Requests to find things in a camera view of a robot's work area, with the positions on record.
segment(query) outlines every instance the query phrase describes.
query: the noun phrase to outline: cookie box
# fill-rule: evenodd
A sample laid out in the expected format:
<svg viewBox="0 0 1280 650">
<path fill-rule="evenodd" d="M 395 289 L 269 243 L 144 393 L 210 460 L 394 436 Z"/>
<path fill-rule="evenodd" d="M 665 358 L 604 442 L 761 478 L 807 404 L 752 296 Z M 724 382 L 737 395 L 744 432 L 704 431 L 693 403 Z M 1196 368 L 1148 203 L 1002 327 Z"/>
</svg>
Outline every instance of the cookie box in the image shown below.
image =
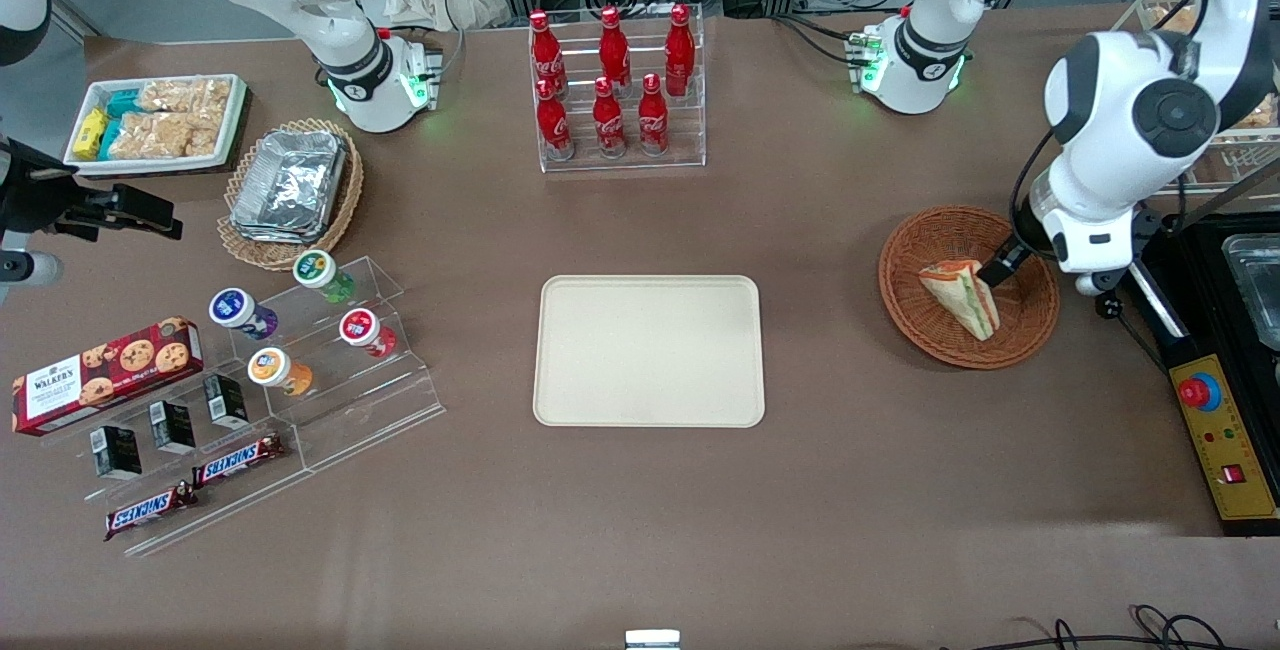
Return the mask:
<svg viewBox="0 0 1280 650">
<path fill-rule="evenodd" d="M 187 319 L 169 317 L 13 381 L 13 431 L 47 435 L 205 367 Z"/>
<path fill-rule="evenodd" d="M 106 107 L 106 102 L 116 91 L 142 90 L 147 81 L 201 81 L 220 79 L 230 82 L 230 97 L 227 100 L 227 109 L 223 113 L 223 122 L 218 127 L 218 139 L 214 143 L 214 152 L 207 155 L 188 155 L 188 157 L 152 157 L 152 159 L 125 159 L 125 161 L 86 161 L 77 157 L 72 145 L 67 146 L 63 161 L 70 166 L 79 168 L 78 177 L 93 180 L 120 180 L 127 177 L 165 177 L 165 175 L 191 175 L 197 171 L 228 171 L 233 170 L 238 152 L 239 139 L 243 134 L 243 113 L 251 92 L 238 75 L 173 75 L 173 77 L 140 77 L 136 81 L 97 81 L 92 82 L 84 91 L 84 100 L 81 104 L 74 132 L 79 129 L 93 111 L 93 107 Z"/>
</svg>

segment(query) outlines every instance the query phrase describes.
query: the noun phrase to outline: yellow control panel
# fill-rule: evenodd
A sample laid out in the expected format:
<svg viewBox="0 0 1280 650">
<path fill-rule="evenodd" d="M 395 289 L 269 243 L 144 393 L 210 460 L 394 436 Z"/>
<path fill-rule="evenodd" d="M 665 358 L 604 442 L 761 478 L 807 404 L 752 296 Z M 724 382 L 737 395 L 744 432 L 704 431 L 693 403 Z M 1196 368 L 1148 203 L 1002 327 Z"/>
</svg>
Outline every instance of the yellow control panel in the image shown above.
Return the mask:
<svg viewBox="0 0 1280 650">
<path fill-rule="evenodd" d="M 1280 517 L 1216 354 L 1170 369 L 1196 453 L 1224 521 Z"/>
</svg>

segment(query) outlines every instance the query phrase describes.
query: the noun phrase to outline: walkers cookie box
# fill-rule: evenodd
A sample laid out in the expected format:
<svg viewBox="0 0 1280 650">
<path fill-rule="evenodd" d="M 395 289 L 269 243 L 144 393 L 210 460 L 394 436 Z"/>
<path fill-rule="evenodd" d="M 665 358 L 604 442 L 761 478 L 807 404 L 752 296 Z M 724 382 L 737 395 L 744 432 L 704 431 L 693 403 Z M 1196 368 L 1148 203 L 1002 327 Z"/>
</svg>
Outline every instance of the walkers cookie box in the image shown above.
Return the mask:
<svg viewBox="0 0 1280 650">
<path fill-rule="evenodd" d="M 13 381 L 13 431 L 46 435 L 200 372 L 200 337 L 172 317 Z"/>
</svg>

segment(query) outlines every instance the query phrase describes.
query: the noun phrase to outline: table surface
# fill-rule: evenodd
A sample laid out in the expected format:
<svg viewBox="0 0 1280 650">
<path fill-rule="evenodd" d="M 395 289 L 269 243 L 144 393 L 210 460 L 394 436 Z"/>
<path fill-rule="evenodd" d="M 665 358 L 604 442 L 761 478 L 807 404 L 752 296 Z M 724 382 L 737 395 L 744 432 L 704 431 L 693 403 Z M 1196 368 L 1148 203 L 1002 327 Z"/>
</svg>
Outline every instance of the table surface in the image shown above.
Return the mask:
<svg viewBox="0 0 1280 650">
<path fill-rule="evenodd" d="M 1041 353 L 968 372 L 910 345 L 877 293 L 902 218 L 1002 207 L 1055 58 L 1119 13 L 988 13 L 964 84 L 927 116 L 855 97 L 782 27 L 712 22 L 707 168 L 645 179 L 541 175 L 524 31 L 468 36 L 439 113 L 356 136 L 365 192 L 339 246 L 403 281 L 448 412 L 146 559 L 102 545 L 69 491 L 81 468 L 6 432 L 5 645 L 616 647 L 623 630 L 676 627 L 690 647 L 964 647 L 1056 617 L 1129 632 L 1128 605 L 1147 601 L 1275 646 L 1276 541 L 1217 536 L 1165 376 L 1120 328 L 1064 283 Z M 239 73 L 248 138 L 344 122 L 296 41 L 87 54 L 93 79 Z M 67 275 L 9 296 L 0 374 L 202 317 L 219 287 L 288 287 L 221 250 L 224 182 L 140 183 L 179 202 L 180 243 L 37 239 Z M 763 422 L 539 425 L 539 290 L 562 273 L 753 278 Z"/>
</svg>

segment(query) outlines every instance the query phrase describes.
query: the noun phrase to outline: acrylic bottle rack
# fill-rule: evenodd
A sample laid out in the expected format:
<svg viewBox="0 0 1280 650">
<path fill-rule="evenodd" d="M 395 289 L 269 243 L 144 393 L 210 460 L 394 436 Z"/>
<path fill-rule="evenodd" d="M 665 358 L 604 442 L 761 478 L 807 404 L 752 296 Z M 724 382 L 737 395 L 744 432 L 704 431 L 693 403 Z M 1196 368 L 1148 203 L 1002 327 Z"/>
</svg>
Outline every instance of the acrylic bottle rack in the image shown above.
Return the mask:
<svg viewBox="0 0 1280 650">
<path fill-rule="evenodd" d="M 330 468 L 361 450 L 392 439 L 444 412 L 426 363 L 410 345 L 399 313 L 390 303 L 403 290 L 370 258 L 343 266 L 355 280 L 356 292 L 342 305 L 306 287 L 292 287 L 260 305 L 273 308 L 279 328 L 266 340 L 253 342 L 242 331 L 230 331 L 230 354 L 205 357 L 205 370 L 192 377 L 129 400 L 118 408 L 64 427 L 41 439 L 50 450 L 68 454 L 68 462 L 84 468 L 84 500 L 99 514 L 92 530 L 105 535 L 105 514 L 173 488 L 191 482 L 191 468 L 223 457 L 269 432 L 279 432 L 288 453 L 230 473 L 196 493 L 198 503 L 116 535 L 111 543 L 125 555 L 147 555 L 178 543 L 260 500 Z M 370 308 L 397 335 L 392 353 L 374 358 L 338 337 L 338 322 L 349 308 Z M 204 334 L 221 331 L 205 319 Z M 278 345 L 296 363 L 314 374 L 311 389 L 291 398 L 278 386 L 257 386 L 248 380 L 244 363 L 255 351 Z M 212 425 L 205 400 L 204 379 L 223 375 L 238 381 L 248 412 L 247 427 L 228 430 Z M 197 448 L 186 454 L 157 450 L 151 436 L 147 409 L 155 400 L 188 409 Z M 142 458 L 142 475 L 131 480 L 96 477 L 88 435 L 101 426 L 128 427 L 134 432 Z"/>
<path fill-rule="evenodd" d="M 640 79 L 649 72 L 663 77 L 666 93 L 667 31 L 671 29 L 671 3 L 637 6 L 631 17 L 622 19 L 622 32 L 631 47 L 631 93 L 618 99 L 622 106 L 622 127 L 626 132 L 627 152 L 622 157 L 604 157 L 595 141 L 595 78 L 600 75 L 600 22 L 586 9 L 547 12 L 552 32 L 559 40 L 568 77 L 568 93 L 562 100 L 568 118 L 568 131 L 575 152 L 567 161 L 552 161 L 547 156 L 547 143 L 538 131 L 534 113 L 534 138 L 538 139 L 538 161 L 543 171 L 628 170 L 628 168 L 680 168 L 707 164 L 707 38 L 703 8 L 689 6 L 689 28 L 694 35 L 694 73 L 689 79 L 689 93 L 684 99 L 667 99 L 667 127 L 669 145 L 666 154 L 649 157 L 640 150 Z M 532 29 L 529 31 L 530 44 Z M 529 58 L 530 93 L 538 79 L 534 59 Z M 534 107 L 538 97 L 534 95 Z"/>
</svg>

